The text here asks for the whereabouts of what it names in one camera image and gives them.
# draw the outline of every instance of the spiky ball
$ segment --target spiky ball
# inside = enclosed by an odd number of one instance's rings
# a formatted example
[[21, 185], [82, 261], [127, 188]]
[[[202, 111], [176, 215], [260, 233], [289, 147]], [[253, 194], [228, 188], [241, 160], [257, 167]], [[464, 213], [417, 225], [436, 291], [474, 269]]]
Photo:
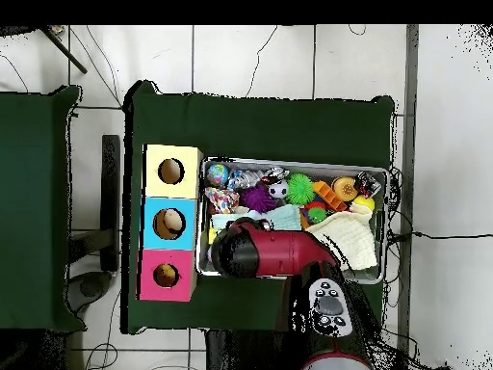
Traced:
[[295, 205], [305, 205], [315, 198], [313, 183], [308, 176], [294, 173], [288, 182], [289, 192], [287, 199]]

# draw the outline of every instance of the green spiky ball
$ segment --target green spiky ball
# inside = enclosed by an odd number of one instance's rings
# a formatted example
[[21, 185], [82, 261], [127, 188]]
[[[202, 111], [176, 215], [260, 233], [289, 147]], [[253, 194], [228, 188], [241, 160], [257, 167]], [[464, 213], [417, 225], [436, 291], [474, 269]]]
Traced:
[[314, 225], [321, 223], [323, 220], [327, 218], [325, 210], [321, 207], [313, 207], [308, 210], [308, 217]]
[[313, 183], [304, 174], [294, 173], [289, 179], [288, 186], [287, 199], [292, 204], [305, 205], [315, 198]]

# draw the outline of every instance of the green mat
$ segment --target green mat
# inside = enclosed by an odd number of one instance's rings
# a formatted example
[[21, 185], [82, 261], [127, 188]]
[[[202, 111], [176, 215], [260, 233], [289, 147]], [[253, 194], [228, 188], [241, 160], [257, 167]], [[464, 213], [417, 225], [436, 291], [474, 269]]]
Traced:
[[[140, 327], [273, 330], [283, 290], [282, 280], [199, 276], [189, 303], [136, 301], [143, 144], [196, 146], [204, 155], [389, 169], [394, 102], [388, 96], [372, 102], [235, 99], [157, 94], [144, 81], [126, 95], [125, 111], [123, 214], [124, 230], [130, 226], [130, 255], [122, 260], [122, 306], [128, 314], [122, 311], [121, 328], [130, 332]], [[379, 318], [382, 284], [363, 287]]]
[[65, 306], [67, 116], [79, 88], [0, 92], [0, 328], [81, 330]]

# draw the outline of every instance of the white cloth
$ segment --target white cloth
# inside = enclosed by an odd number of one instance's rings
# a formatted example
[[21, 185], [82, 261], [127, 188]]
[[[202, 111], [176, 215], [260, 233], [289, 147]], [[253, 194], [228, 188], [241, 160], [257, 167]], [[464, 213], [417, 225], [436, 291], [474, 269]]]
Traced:
[[[357, 211], [357, 213], [348, 211], [335, 213], [321, 223], [309, 226], [306, 231], [311, 232], [317, 240], [328, 245], [332, 252], [341, 258], [335, 246], [325, 238], [327, 235], [337, 245], [353, 270], [364, 270], [376, 265], [375, 238], [369, 224], [372, 210], [365, 206], [358, 206]], [[341, 264], [343, 271], [349, 268], [342, 259]]]

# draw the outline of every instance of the towel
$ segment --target towel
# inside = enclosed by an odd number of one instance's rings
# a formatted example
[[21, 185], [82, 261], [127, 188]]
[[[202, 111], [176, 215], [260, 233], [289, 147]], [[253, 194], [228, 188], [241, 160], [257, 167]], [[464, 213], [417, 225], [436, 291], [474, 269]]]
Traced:
[[301, 230], [299, 208], [293, 204], [274, 208], [274, 210], [264, 214], [255, 210], [250, 210], [245, 214], [214, 214], [212, 226], [216, 230], [221, 230], [226, 227], [227, 222], [235, 221], [240, 217], [250, 217], [253, 220], [267, 219], [271, 223], [272, 229], [276, 230]]
[[[335, 246], [325, 238], [327, 235], [337, 245], [353, 270], [364, 270], [377, 265], [375, 238], [369, 224], [372, 210], [358, 206], [357, 211], [335, 213], [321, 223], [306, 228], [305, 231], [312, 233], [317, 240], [328, 245], [334, 254], [341, 257]], [[342, 261], [341, 270], [347, 270], [349, 266]]]

